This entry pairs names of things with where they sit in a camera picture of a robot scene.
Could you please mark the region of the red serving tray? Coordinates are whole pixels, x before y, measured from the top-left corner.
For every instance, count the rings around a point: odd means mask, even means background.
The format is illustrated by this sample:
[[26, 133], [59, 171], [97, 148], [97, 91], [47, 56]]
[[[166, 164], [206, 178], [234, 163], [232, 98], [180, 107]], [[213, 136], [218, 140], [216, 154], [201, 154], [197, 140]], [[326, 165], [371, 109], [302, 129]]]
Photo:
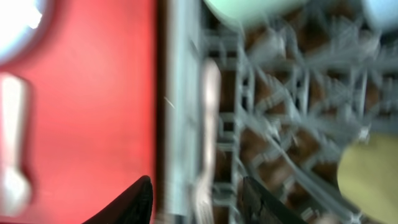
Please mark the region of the red serving tray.
[[24, 168], [33, 194], [4, 223], [83, 223], [154, 175], [156, 3], [53, 5], [40, 42], [5, 66], [32, 87]]

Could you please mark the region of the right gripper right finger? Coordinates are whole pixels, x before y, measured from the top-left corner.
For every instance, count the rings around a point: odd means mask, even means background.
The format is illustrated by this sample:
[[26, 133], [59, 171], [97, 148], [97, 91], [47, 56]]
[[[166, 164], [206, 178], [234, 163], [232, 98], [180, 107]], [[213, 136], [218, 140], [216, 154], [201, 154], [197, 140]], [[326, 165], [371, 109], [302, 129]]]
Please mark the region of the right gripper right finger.
[[243, 179], [242, 203], [246, 224], [307, 224], [252, 177]]

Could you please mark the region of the yellow plastic cup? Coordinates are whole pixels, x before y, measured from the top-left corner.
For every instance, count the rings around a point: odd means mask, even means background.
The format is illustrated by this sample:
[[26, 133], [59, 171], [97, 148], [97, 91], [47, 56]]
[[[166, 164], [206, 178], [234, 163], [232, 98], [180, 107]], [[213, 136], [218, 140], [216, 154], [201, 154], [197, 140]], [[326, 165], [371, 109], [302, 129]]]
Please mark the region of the yellow plastic cup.
[[344, 151], [337, 172], [344, 198], [367, 217], [397, 224], [397, 136], [372, 133]]

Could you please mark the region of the light blue plate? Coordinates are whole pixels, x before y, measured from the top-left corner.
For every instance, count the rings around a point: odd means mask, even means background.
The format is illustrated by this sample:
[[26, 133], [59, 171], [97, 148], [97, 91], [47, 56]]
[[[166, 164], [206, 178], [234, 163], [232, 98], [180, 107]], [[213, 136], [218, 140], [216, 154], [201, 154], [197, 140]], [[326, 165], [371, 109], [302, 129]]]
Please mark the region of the light blue plate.
[[48, 30], [54, 0], [1, 0], [1, 65], [25, 55]]

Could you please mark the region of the light blue small bowl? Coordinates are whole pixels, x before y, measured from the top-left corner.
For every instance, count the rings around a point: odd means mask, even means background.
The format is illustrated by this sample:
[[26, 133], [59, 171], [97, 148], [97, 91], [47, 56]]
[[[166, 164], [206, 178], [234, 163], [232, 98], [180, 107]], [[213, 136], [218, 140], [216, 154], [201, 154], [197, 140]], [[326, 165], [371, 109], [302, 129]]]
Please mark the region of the light blue small bowl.
[[362, 0], [361, 5], [370, 28], [380, 32], [397, 29], [397, 0]]

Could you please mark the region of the white plastic fork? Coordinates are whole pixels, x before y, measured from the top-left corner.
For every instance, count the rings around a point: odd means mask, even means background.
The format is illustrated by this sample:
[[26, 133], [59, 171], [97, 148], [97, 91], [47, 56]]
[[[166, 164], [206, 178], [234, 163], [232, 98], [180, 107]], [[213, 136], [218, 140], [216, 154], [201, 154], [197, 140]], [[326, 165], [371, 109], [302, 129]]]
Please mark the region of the white plastic fork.
[[212, 59], [204, 63], [203, 103], [203, 147], [202, 171], [193, 193], [193, 211], [197, 224], [212, 224], [212, 186], [216, 167], [216, 139], [221, 91], [221, 73]]

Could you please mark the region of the white plastic spoon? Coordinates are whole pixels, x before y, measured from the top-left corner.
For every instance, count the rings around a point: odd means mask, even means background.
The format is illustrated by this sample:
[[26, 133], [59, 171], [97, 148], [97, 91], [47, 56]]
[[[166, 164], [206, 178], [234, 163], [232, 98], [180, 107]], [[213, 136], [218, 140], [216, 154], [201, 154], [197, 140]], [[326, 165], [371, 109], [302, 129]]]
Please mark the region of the white plastic spoon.
[[1, 74], [1, 215], [18, 216], [32, 194], [30, 181], [22, 171], [22, 152], [29, 88], [10, 73]]

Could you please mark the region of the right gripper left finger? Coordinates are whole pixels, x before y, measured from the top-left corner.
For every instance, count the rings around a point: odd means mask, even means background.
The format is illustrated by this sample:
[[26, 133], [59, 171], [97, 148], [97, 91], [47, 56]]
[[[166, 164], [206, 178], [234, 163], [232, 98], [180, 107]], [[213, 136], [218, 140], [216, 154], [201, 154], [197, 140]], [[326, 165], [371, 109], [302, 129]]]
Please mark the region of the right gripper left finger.
[[143, 175], [83, 224], [149, 224], [153, 201], [151, 179]]

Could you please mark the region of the grey dishwasher rack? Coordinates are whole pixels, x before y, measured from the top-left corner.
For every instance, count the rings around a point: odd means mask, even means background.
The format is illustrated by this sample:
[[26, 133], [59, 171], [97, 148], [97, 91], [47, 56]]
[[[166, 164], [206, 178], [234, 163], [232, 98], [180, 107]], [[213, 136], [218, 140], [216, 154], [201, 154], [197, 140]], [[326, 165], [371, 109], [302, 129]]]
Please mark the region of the grey dishwasher rack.
[[196, 223], [204, 63], [221, 91], [214, 223], [245, 223], [252, 177], [307, 223], [381, 223], [342, 196], [345, 149], [397, 136], [397, 29], [370, 28], [361, 1], [309, 1], [254, 27], [222, 24], [204, 1], [159, 2], [164, 158], [158, 222]]

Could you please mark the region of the mint green bowl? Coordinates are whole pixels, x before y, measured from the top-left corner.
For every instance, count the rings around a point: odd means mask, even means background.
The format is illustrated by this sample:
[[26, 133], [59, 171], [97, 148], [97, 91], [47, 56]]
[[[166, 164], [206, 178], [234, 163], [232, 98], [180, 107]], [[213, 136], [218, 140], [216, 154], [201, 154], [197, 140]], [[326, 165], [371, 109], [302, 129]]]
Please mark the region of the mint green bowl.
[[232, 29], [254, 27], [274, 17], [284, 16], [309, 0], [204, 0], [208, 9]]

